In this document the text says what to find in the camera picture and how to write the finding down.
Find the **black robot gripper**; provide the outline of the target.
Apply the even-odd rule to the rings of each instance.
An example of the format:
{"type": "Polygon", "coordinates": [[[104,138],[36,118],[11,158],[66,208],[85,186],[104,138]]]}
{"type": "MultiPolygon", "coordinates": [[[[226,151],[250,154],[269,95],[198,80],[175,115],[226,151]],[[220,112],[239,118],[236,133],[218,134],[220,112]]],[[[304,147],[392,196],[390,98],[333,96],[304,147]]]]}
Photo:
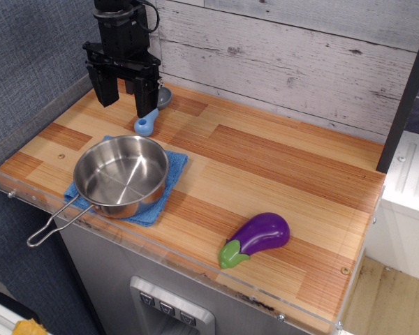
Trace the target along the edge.
{"type": "Polygon", "coordinates": [[[149,53],[146,10],[94,10],[101,37],[86,42],[87,70],[98,101],[103,107],[119,99],[117,80],[128,83],[135,98],[137,116],[143,118],[157,108],[161,61],[149,53]]]}

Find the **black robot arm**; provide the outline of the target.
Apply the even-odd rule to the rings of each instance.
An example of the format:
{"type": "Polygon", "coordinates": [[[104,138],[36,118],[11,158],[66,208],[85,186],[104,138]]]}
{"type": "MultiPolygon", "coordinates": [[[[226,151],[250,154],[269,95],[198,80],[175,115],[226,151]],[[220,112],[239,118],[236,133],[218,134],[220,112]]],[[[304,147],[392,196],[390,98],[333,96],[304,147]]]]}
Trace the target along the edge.
{"type": "Polygon", "coordinates": [[[149,53],[148,1],[95,1],[94,17],[99,43],[86,42],[87,70],[102,106],[119,100],[118,80],[134,95],[137,116],[143,118],[157,108],[160,59],[149,53]]]}

